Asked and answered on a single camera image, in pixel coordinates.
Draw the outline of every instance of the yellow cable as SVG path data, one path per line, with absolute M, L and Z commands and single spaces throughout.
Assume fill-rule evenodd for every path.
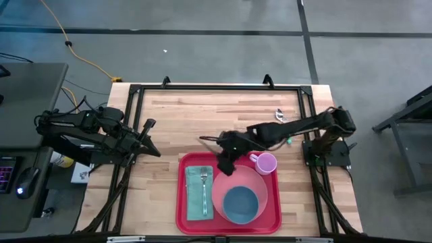
M 68 38 L 68 36 L 67 36 L 65 30 L 63 29 L 63 26 L 61 26 L 60 21 L 57 19 L 57 17 L 55 16 L 55 14 L 51 11 L 51 9 L 48 7 L 48 5 L 47 5 L 43 0 L 40 0 L 40 2 L 41 2 L 41 3 L 42 3 L 42 4 L 43 4 L 47 9 L 48 9 L 48 11 L 49 11 L 49 12 L 51 13 L 51 15 L 54 17 L 55 21 L 57 22 L 57 24 L 58 24 L 59 27 L 61 28 L 61 31 L 63 32 L 66 41 L 69 41 L 69 38 Z M 75 54 L 75 52 L 74 52 L 74 50 L 72 49 L 72 46 L 71 46 L 71 45 L 68 45 L 68 47 L 69 47 L 69 50 L 72 52 L 72 54 L 74 54 L 74 56 L 75 56 L 76 58 L 78 58 L 79 60 L 84 61 L 84 62 L 86 62 L 86 63 L 88 63 L 88 64 L 90 64 L 90 65 L 96 67 L 97 69 L 101 70 L 101 71 L 102 71 L 106 76 L 108 76 L 108 77 L 111 79 L 112 82 L 121 82 L 121 81 L 122 81 L 122 78 L 120 78 L 120 77 L 113 77 L 113 76 L 109 75 L 109 74 L 108 74 L 104 69 L 102 69 L 99 65 L 97 65 L 97 64 L 95 64 L 95 63 L 93 63 L 93 62 L 91 62 L 91 61 L 89 61 L 89 60 L 86 60 L 86 59 L 84 59 L 84 58 L 78 56 L 77 54 Z
M 66 88 L 66 87 L 61 87 L 61 89 L 62 89 L 62 90 L 66 90 L 66 91 L 68 91 L 68 92 L 72 95 L 72 98 L 73 98 L 73 100 L 74 100 L 75 107 L 77 107 L 77 106 L 78 106 L 78 103 L 76 102 L 75 94 L 74 94 L 70 89 L 68 89 L 68 88 Z

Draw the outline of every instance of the fork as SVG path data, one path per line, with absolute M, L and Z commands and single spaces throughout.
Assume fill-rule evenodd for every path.
M 207 194 L 205 192 L 205 181 L 207 180 L 207 168 L 201 167 L 201 180 L 202 180 L 202 213 L 204 216 L 207 215 Z

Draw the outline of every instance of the blue bowl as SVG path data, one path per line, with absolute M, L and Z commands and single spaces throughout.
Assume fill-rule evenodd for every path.
M 257 195 L 245 186 L 231 188 L 223 198 L 223 213 L 233 223 L 244 225 L 257 216 L 259 201 Z

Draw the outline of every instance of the computer mouse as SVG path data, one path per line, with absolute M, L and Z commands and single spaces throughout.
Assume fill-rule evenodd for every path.
M 39 176 L 39 169 L 36 167 L 26 168 L 16 182 L 16 196 L 20 199 L 27 199 L 33 195 L 34 187 Z

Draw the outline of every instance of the pink cup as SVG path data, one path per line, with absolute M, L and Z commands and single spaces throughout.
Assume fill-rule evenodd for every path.
M 277 159 L 271 153 L 262 153 L 259 156 L 251 154 L 249 159 L 255 162 L 255 170 L 262 176 L 270 174 L 277 167 Z

